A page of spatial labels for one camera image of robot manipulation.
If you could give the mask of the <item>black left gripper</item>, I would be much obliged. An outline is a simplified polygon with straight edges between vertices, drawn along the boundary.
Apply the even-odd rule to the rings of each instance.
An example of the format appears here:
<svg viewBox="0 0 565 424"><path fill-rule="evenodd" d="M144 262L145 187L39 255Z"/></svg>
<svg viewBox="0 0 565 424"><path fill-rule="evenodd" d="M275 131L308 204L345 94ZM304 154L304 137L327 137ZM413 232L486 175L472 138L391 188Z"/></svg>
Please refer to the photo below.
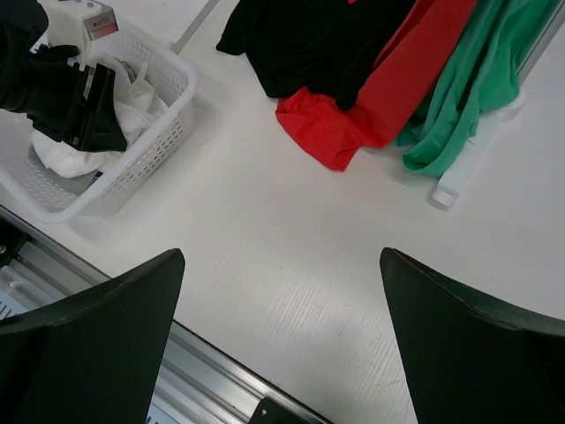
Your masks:
<svg viewBox="0 0 565 424"><path fill-rule="evenodd" d="M33 127L55 141L69 141L87 83L87 73L69 61L79 55L74 45L40 48L27 55L29 94L25 113ZM116 73L98 64L86 100L83 150L91 153L120 152L127 140L115 110Z"/></svg>

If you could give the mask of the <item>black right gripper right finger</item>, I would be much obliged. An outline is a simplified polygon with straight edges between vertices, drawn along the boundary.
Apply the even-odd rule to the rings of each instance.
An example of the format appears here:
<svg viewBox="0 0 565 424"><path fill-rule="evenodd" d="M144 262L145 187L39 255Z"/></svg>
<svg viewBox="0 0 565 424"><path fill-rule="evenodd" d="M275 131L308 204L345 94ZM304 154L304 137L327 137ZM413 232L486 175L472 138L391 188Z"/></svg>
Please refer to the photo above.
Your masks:
<svg viewBox="0 0 565 424"><path fill-rule="evenodd" d="M562 423L564 322L386 247L380 272L420 423Z"/></svg>

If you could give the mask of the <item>white tank top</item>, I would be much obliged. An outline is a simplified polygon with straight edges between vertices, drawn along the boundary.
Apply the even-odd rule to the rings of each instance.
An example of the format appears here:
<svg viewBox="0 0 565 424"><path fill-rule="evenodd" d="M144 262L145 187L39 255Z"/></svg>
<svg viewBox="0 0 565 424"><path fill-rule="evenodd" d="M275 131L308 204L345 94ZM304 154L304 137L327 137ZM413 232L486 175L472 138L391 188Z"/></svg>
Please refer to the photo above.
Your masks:
<svg viewBox="0 0 565 424"><path fill-rule="evenodd" d="M96 131L106 130L112 146L123 140L131 146L168 109L149 82L148 63L130 64L100 55L92 57L91 63L115 72L113 111L99 120ZM36 130L31 133L31 141L30 156L62 178L105 172L122 155L115 149L101 153L79 151Z"/></svg>

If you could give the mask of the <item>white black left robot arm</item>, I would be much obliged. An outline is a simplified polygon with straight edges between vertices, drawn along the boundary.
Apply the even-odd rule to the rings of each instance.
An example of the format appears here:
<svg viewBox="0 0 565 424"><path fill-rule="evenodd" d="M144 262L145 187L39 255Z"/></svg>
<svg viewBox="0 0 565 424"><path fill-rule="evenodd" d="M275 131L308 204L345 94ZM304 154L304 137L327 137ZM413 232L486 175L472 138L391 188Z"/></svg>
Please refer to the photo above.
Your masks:
<svg viewBox="0 0 565 424"><path fill-rule="evenodd" d="M124 152L114 106L116 72L87 65L89 43L117 31L95 1L1 3L1 107L78 151Z"/></svg>

